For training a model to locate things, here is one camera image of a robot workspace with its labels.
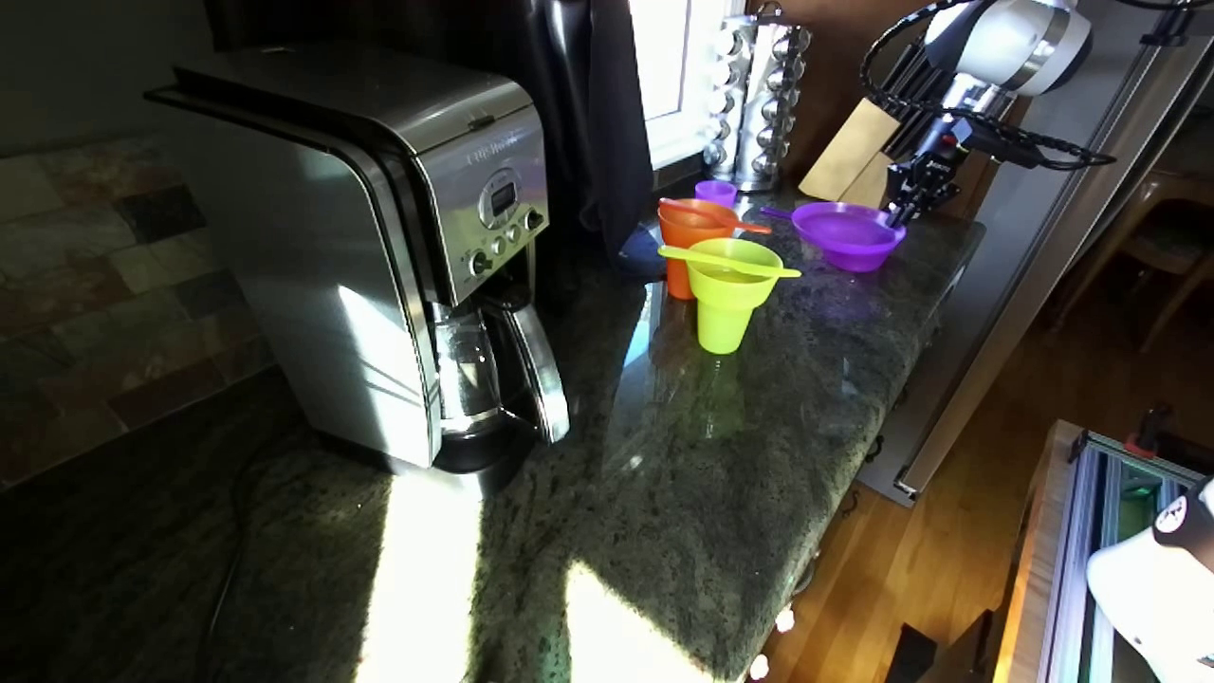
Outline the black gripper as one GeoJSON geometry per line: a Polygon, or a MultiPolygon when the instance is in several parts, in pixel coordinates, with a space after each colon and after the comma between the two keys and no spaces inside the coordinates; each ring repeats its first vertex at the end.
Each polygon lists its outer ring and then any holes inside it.
{"type": "Polygon", "coordinates": [[[1003,123],[1010,95],[976,75],[956,75],[938,102],[913,102],[918,136],[889,169],[884,226],[906,228],[920,207],[938,207],[972,153],[1018,169],[1084,170],[1105,169],[1108,153],[1091,153],[1058,136],[1003,123]]]}

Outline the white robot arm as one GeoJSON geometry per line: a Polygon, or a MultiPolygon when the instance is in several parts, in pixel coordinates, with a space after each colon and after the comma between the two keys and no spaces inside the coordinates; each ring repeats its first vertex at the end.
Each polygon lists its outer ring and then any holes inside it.
{"type": "Polygon", "coordinates": [[[1058,136],[1005,127],[1018,100],[1066,84],[1091,47],[1070,0],[929,0],[895,19],[860,56],[866,95],[900,123],[881,212],[913,226],[946,200],[972,153],[1018,169],[1105,169],[1058,136]]]}

